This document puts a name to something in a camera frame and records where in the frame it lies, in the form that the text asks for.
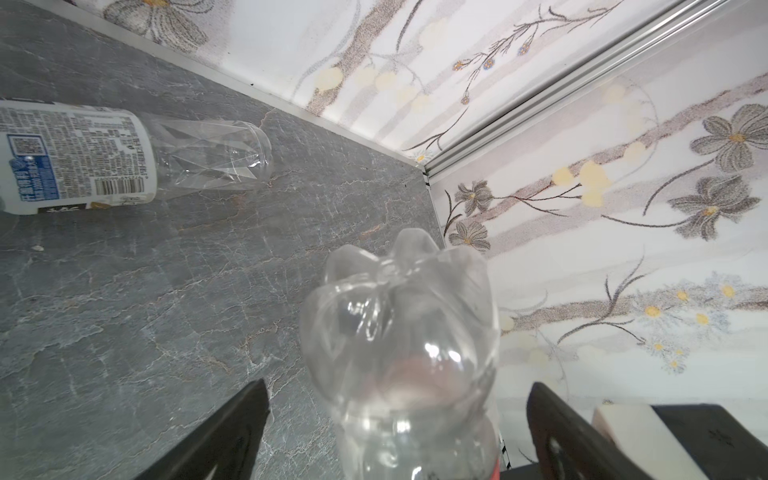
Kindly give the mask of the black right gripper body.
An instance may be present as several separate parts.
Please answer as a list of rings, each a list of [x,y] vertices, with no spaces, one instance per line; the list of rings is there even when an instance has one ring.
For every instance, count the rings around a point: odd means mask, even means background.
[[[707,479],[767,478],[767,445],[724,407],[660,405],[653,410]]]

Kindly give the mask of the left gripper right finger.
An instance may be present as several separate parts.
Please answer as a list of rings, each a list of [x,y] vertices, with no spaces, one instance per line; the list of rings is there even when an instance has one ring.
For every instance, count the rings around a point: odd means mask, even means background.
[[[532,385],[526,413],[544,479],[649,477],[546,384]]]

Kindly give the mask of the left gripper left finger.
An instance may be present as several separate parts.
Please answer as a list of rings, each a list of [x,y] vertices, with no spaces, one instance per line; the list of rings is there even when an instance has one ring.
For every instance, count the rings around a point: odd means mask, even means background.
[[[249,480],[269,415],[267,386],[252,381],[138,477]]]

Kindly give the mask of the crushed bottle red label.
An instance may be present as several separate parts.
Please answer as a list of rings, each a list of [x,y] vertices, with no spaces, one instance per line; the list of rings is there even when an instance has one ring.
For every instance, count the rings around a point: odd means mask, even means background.
[[[384,255],[342,246],[299,332],[346,478],[498,477],[489,397],[500,326],[475,249],[442,249],[416,228]]]

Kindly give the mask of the Suntory white label bottle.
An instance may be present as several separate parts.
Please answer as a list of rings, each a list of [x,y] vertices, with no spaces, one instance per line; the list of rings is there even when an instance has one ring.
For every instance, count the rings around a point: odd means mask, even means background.
[[[1,210],[110,209],[204,190],[252,191],[274,169],[257,126],[55,102],[1,101]]]

